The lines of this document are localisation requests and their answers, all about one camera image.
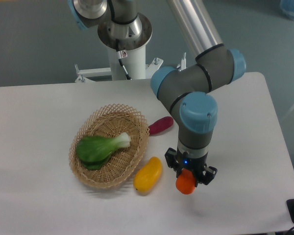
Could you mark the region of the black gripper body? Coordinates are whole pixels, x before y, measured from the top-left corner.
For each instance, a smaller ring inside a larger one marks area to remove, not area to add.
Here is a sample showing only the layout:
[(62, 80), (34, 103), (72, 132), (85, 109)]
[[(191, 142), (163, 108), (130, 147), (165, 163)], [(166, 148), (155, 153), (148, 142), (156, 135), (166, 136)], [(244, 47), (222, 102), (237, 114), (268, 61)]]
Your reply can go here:
[(176, 161), (179, 166), (176, 170), (178, 178), (183, 169), (189, 170), (196, 180), (204, 180), (206, 174), (206, 159), (208, 146), (201, 149), (191, 149), (186, 146), (177, 147)]

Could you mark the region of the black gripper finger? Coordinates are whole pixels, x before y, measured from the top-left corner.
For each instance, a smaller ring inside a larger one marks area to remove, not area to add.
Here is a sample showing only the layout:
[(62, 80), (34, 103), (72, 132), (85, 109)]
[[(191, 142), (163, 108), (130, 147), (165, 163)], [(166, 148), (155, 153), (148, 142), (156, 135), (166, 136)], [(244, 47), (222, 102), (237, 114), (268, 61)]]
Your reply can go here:
[(173, 169), (176, 173), (176, 178), (179, 177), (183, 169), (182, 165), (178, 162), (177, 157), (177, 151), (172, 148), (168, 148), (168, 150), (165, 153), (165, 159), (168, 167)]
[(204, 165), (194, 170), (195, 187), (199, 184), (208, 185), (216, 176), (218, 170), (215, 167)]

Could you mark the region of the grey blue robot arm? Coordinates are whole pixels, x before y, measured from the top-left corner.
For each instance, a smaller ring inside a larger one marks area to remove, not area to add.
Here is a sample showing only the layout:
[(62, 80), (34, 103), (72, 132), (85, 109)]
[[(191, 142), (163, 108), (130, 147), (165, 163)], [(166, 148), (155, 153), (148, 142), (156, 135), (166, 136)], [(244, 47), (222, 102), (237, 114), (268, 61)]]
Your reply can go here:
[[(81, 29), (98, 28), (113, 80), (147, 78), (146, 45), (152, 27), (135, 0), (70, 0), (68, 5)], [(206, 165), (218, 111), (209, 93), (241, 78), (245, 59), (224, 46), (202, 1), (170, 0), (168, 5), (196, 64), (180, 70), (162, 67), (150, 78), (155, 96), (179, 127), (177, 148), (168, 149), (165, 158), (177, 176), (186, 169), (195, 184), (207, 185), (217, 173)]]

